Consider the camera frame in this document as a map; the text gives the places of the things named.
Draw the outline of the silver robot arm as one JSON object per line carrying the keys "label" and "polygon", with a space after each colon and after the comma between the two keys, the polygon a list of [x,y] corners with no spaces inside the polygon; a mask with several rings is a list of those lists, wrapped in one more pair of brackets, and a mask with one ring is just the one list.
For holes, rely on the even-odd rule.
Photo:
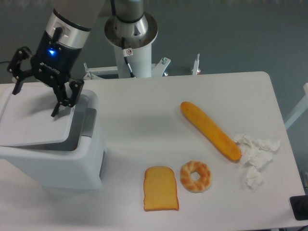
{"label": "silver robot arm", "polygon": [[20,92],[26,78],[35,77],[51,87],[57,98],[52,116],[61,106],[75,106],[84,81],[73,79],[70,72],[99,17],[107,17],[104,33],[114,47],[119,77],[150,77],[158,28],[142,0],[60,0],[37,51],[18,48],[8,65],[16,80],[13,94]]}

